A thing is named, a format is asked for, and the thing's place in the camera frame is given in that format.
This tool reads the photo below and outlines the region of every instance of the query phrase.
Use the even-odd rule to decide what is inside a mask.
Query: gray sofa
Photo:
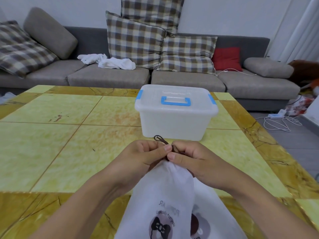
[[[229,92],[246,110],[251,111],[277,111],[294,99],[300,90],[286,79],[246,76],[236,71],[223,72],[216,77],[199,73],[150,71],[145,68],[119,70],[101,69],[97,64],[87,66],[77,60],[79,54],[105,53],[109,56],[107,30],[83,27],[66,29],[78,40],[78,46],[68,60],[56,61],[28,74],[25,79],[0,70],[0,87],[29,89],[42,84],[139,89],[148,83],[202,87],[212,92]],[[268,44],[267,38],[218,36],[216,47],[240,47],[243,64],[249,57],[264,57]]]

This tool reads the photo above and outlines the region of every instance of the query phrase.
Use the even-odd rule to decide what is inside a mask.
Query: bow graphic
[[[163,239],[168,239],[168,235],[171,231],[171,227],[169,225],[163,225],[160,222],[160,219],[158,217],[155,217],[152,225],[151,225],[152,231],[159,231],[162,235]]]

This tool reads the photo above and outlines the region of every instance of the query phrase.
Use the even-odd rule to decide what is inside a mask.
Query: sofa backrest
[[[83,28],[83,27],[65,27],[78,40],[78,46],[71,54],[69,59],[77,59],[80,54],[105,53],[110,56],[107,43],[107,29],[104,28]],[[179,33],[181,36],[210,36]],[[270,39],[260,37],[245,36],[218,36],[216,48],[240,47],[241,65],[245,59],[250,57],[262,58],[265,56]]]

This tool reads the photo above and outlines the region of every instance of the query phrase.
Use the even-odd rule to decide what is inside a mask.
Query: fingernail
[[[169,154],[167,154],[167,158],[168,158],[169,160],[174,160],[174,158],[175,158],[175,153],[169,153]]]
[[[164,149],[165,149],[166,152],[167,151],[171,151],[172,150],[172,146],[167,144],[167,145],[164,146]]]

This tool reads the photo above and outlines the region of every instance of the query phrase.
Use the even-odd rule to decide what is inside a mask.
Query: container lid
[[[216,115],[218,108],[208,90],[197,87],[143,85],[135,100],[139,112]]]

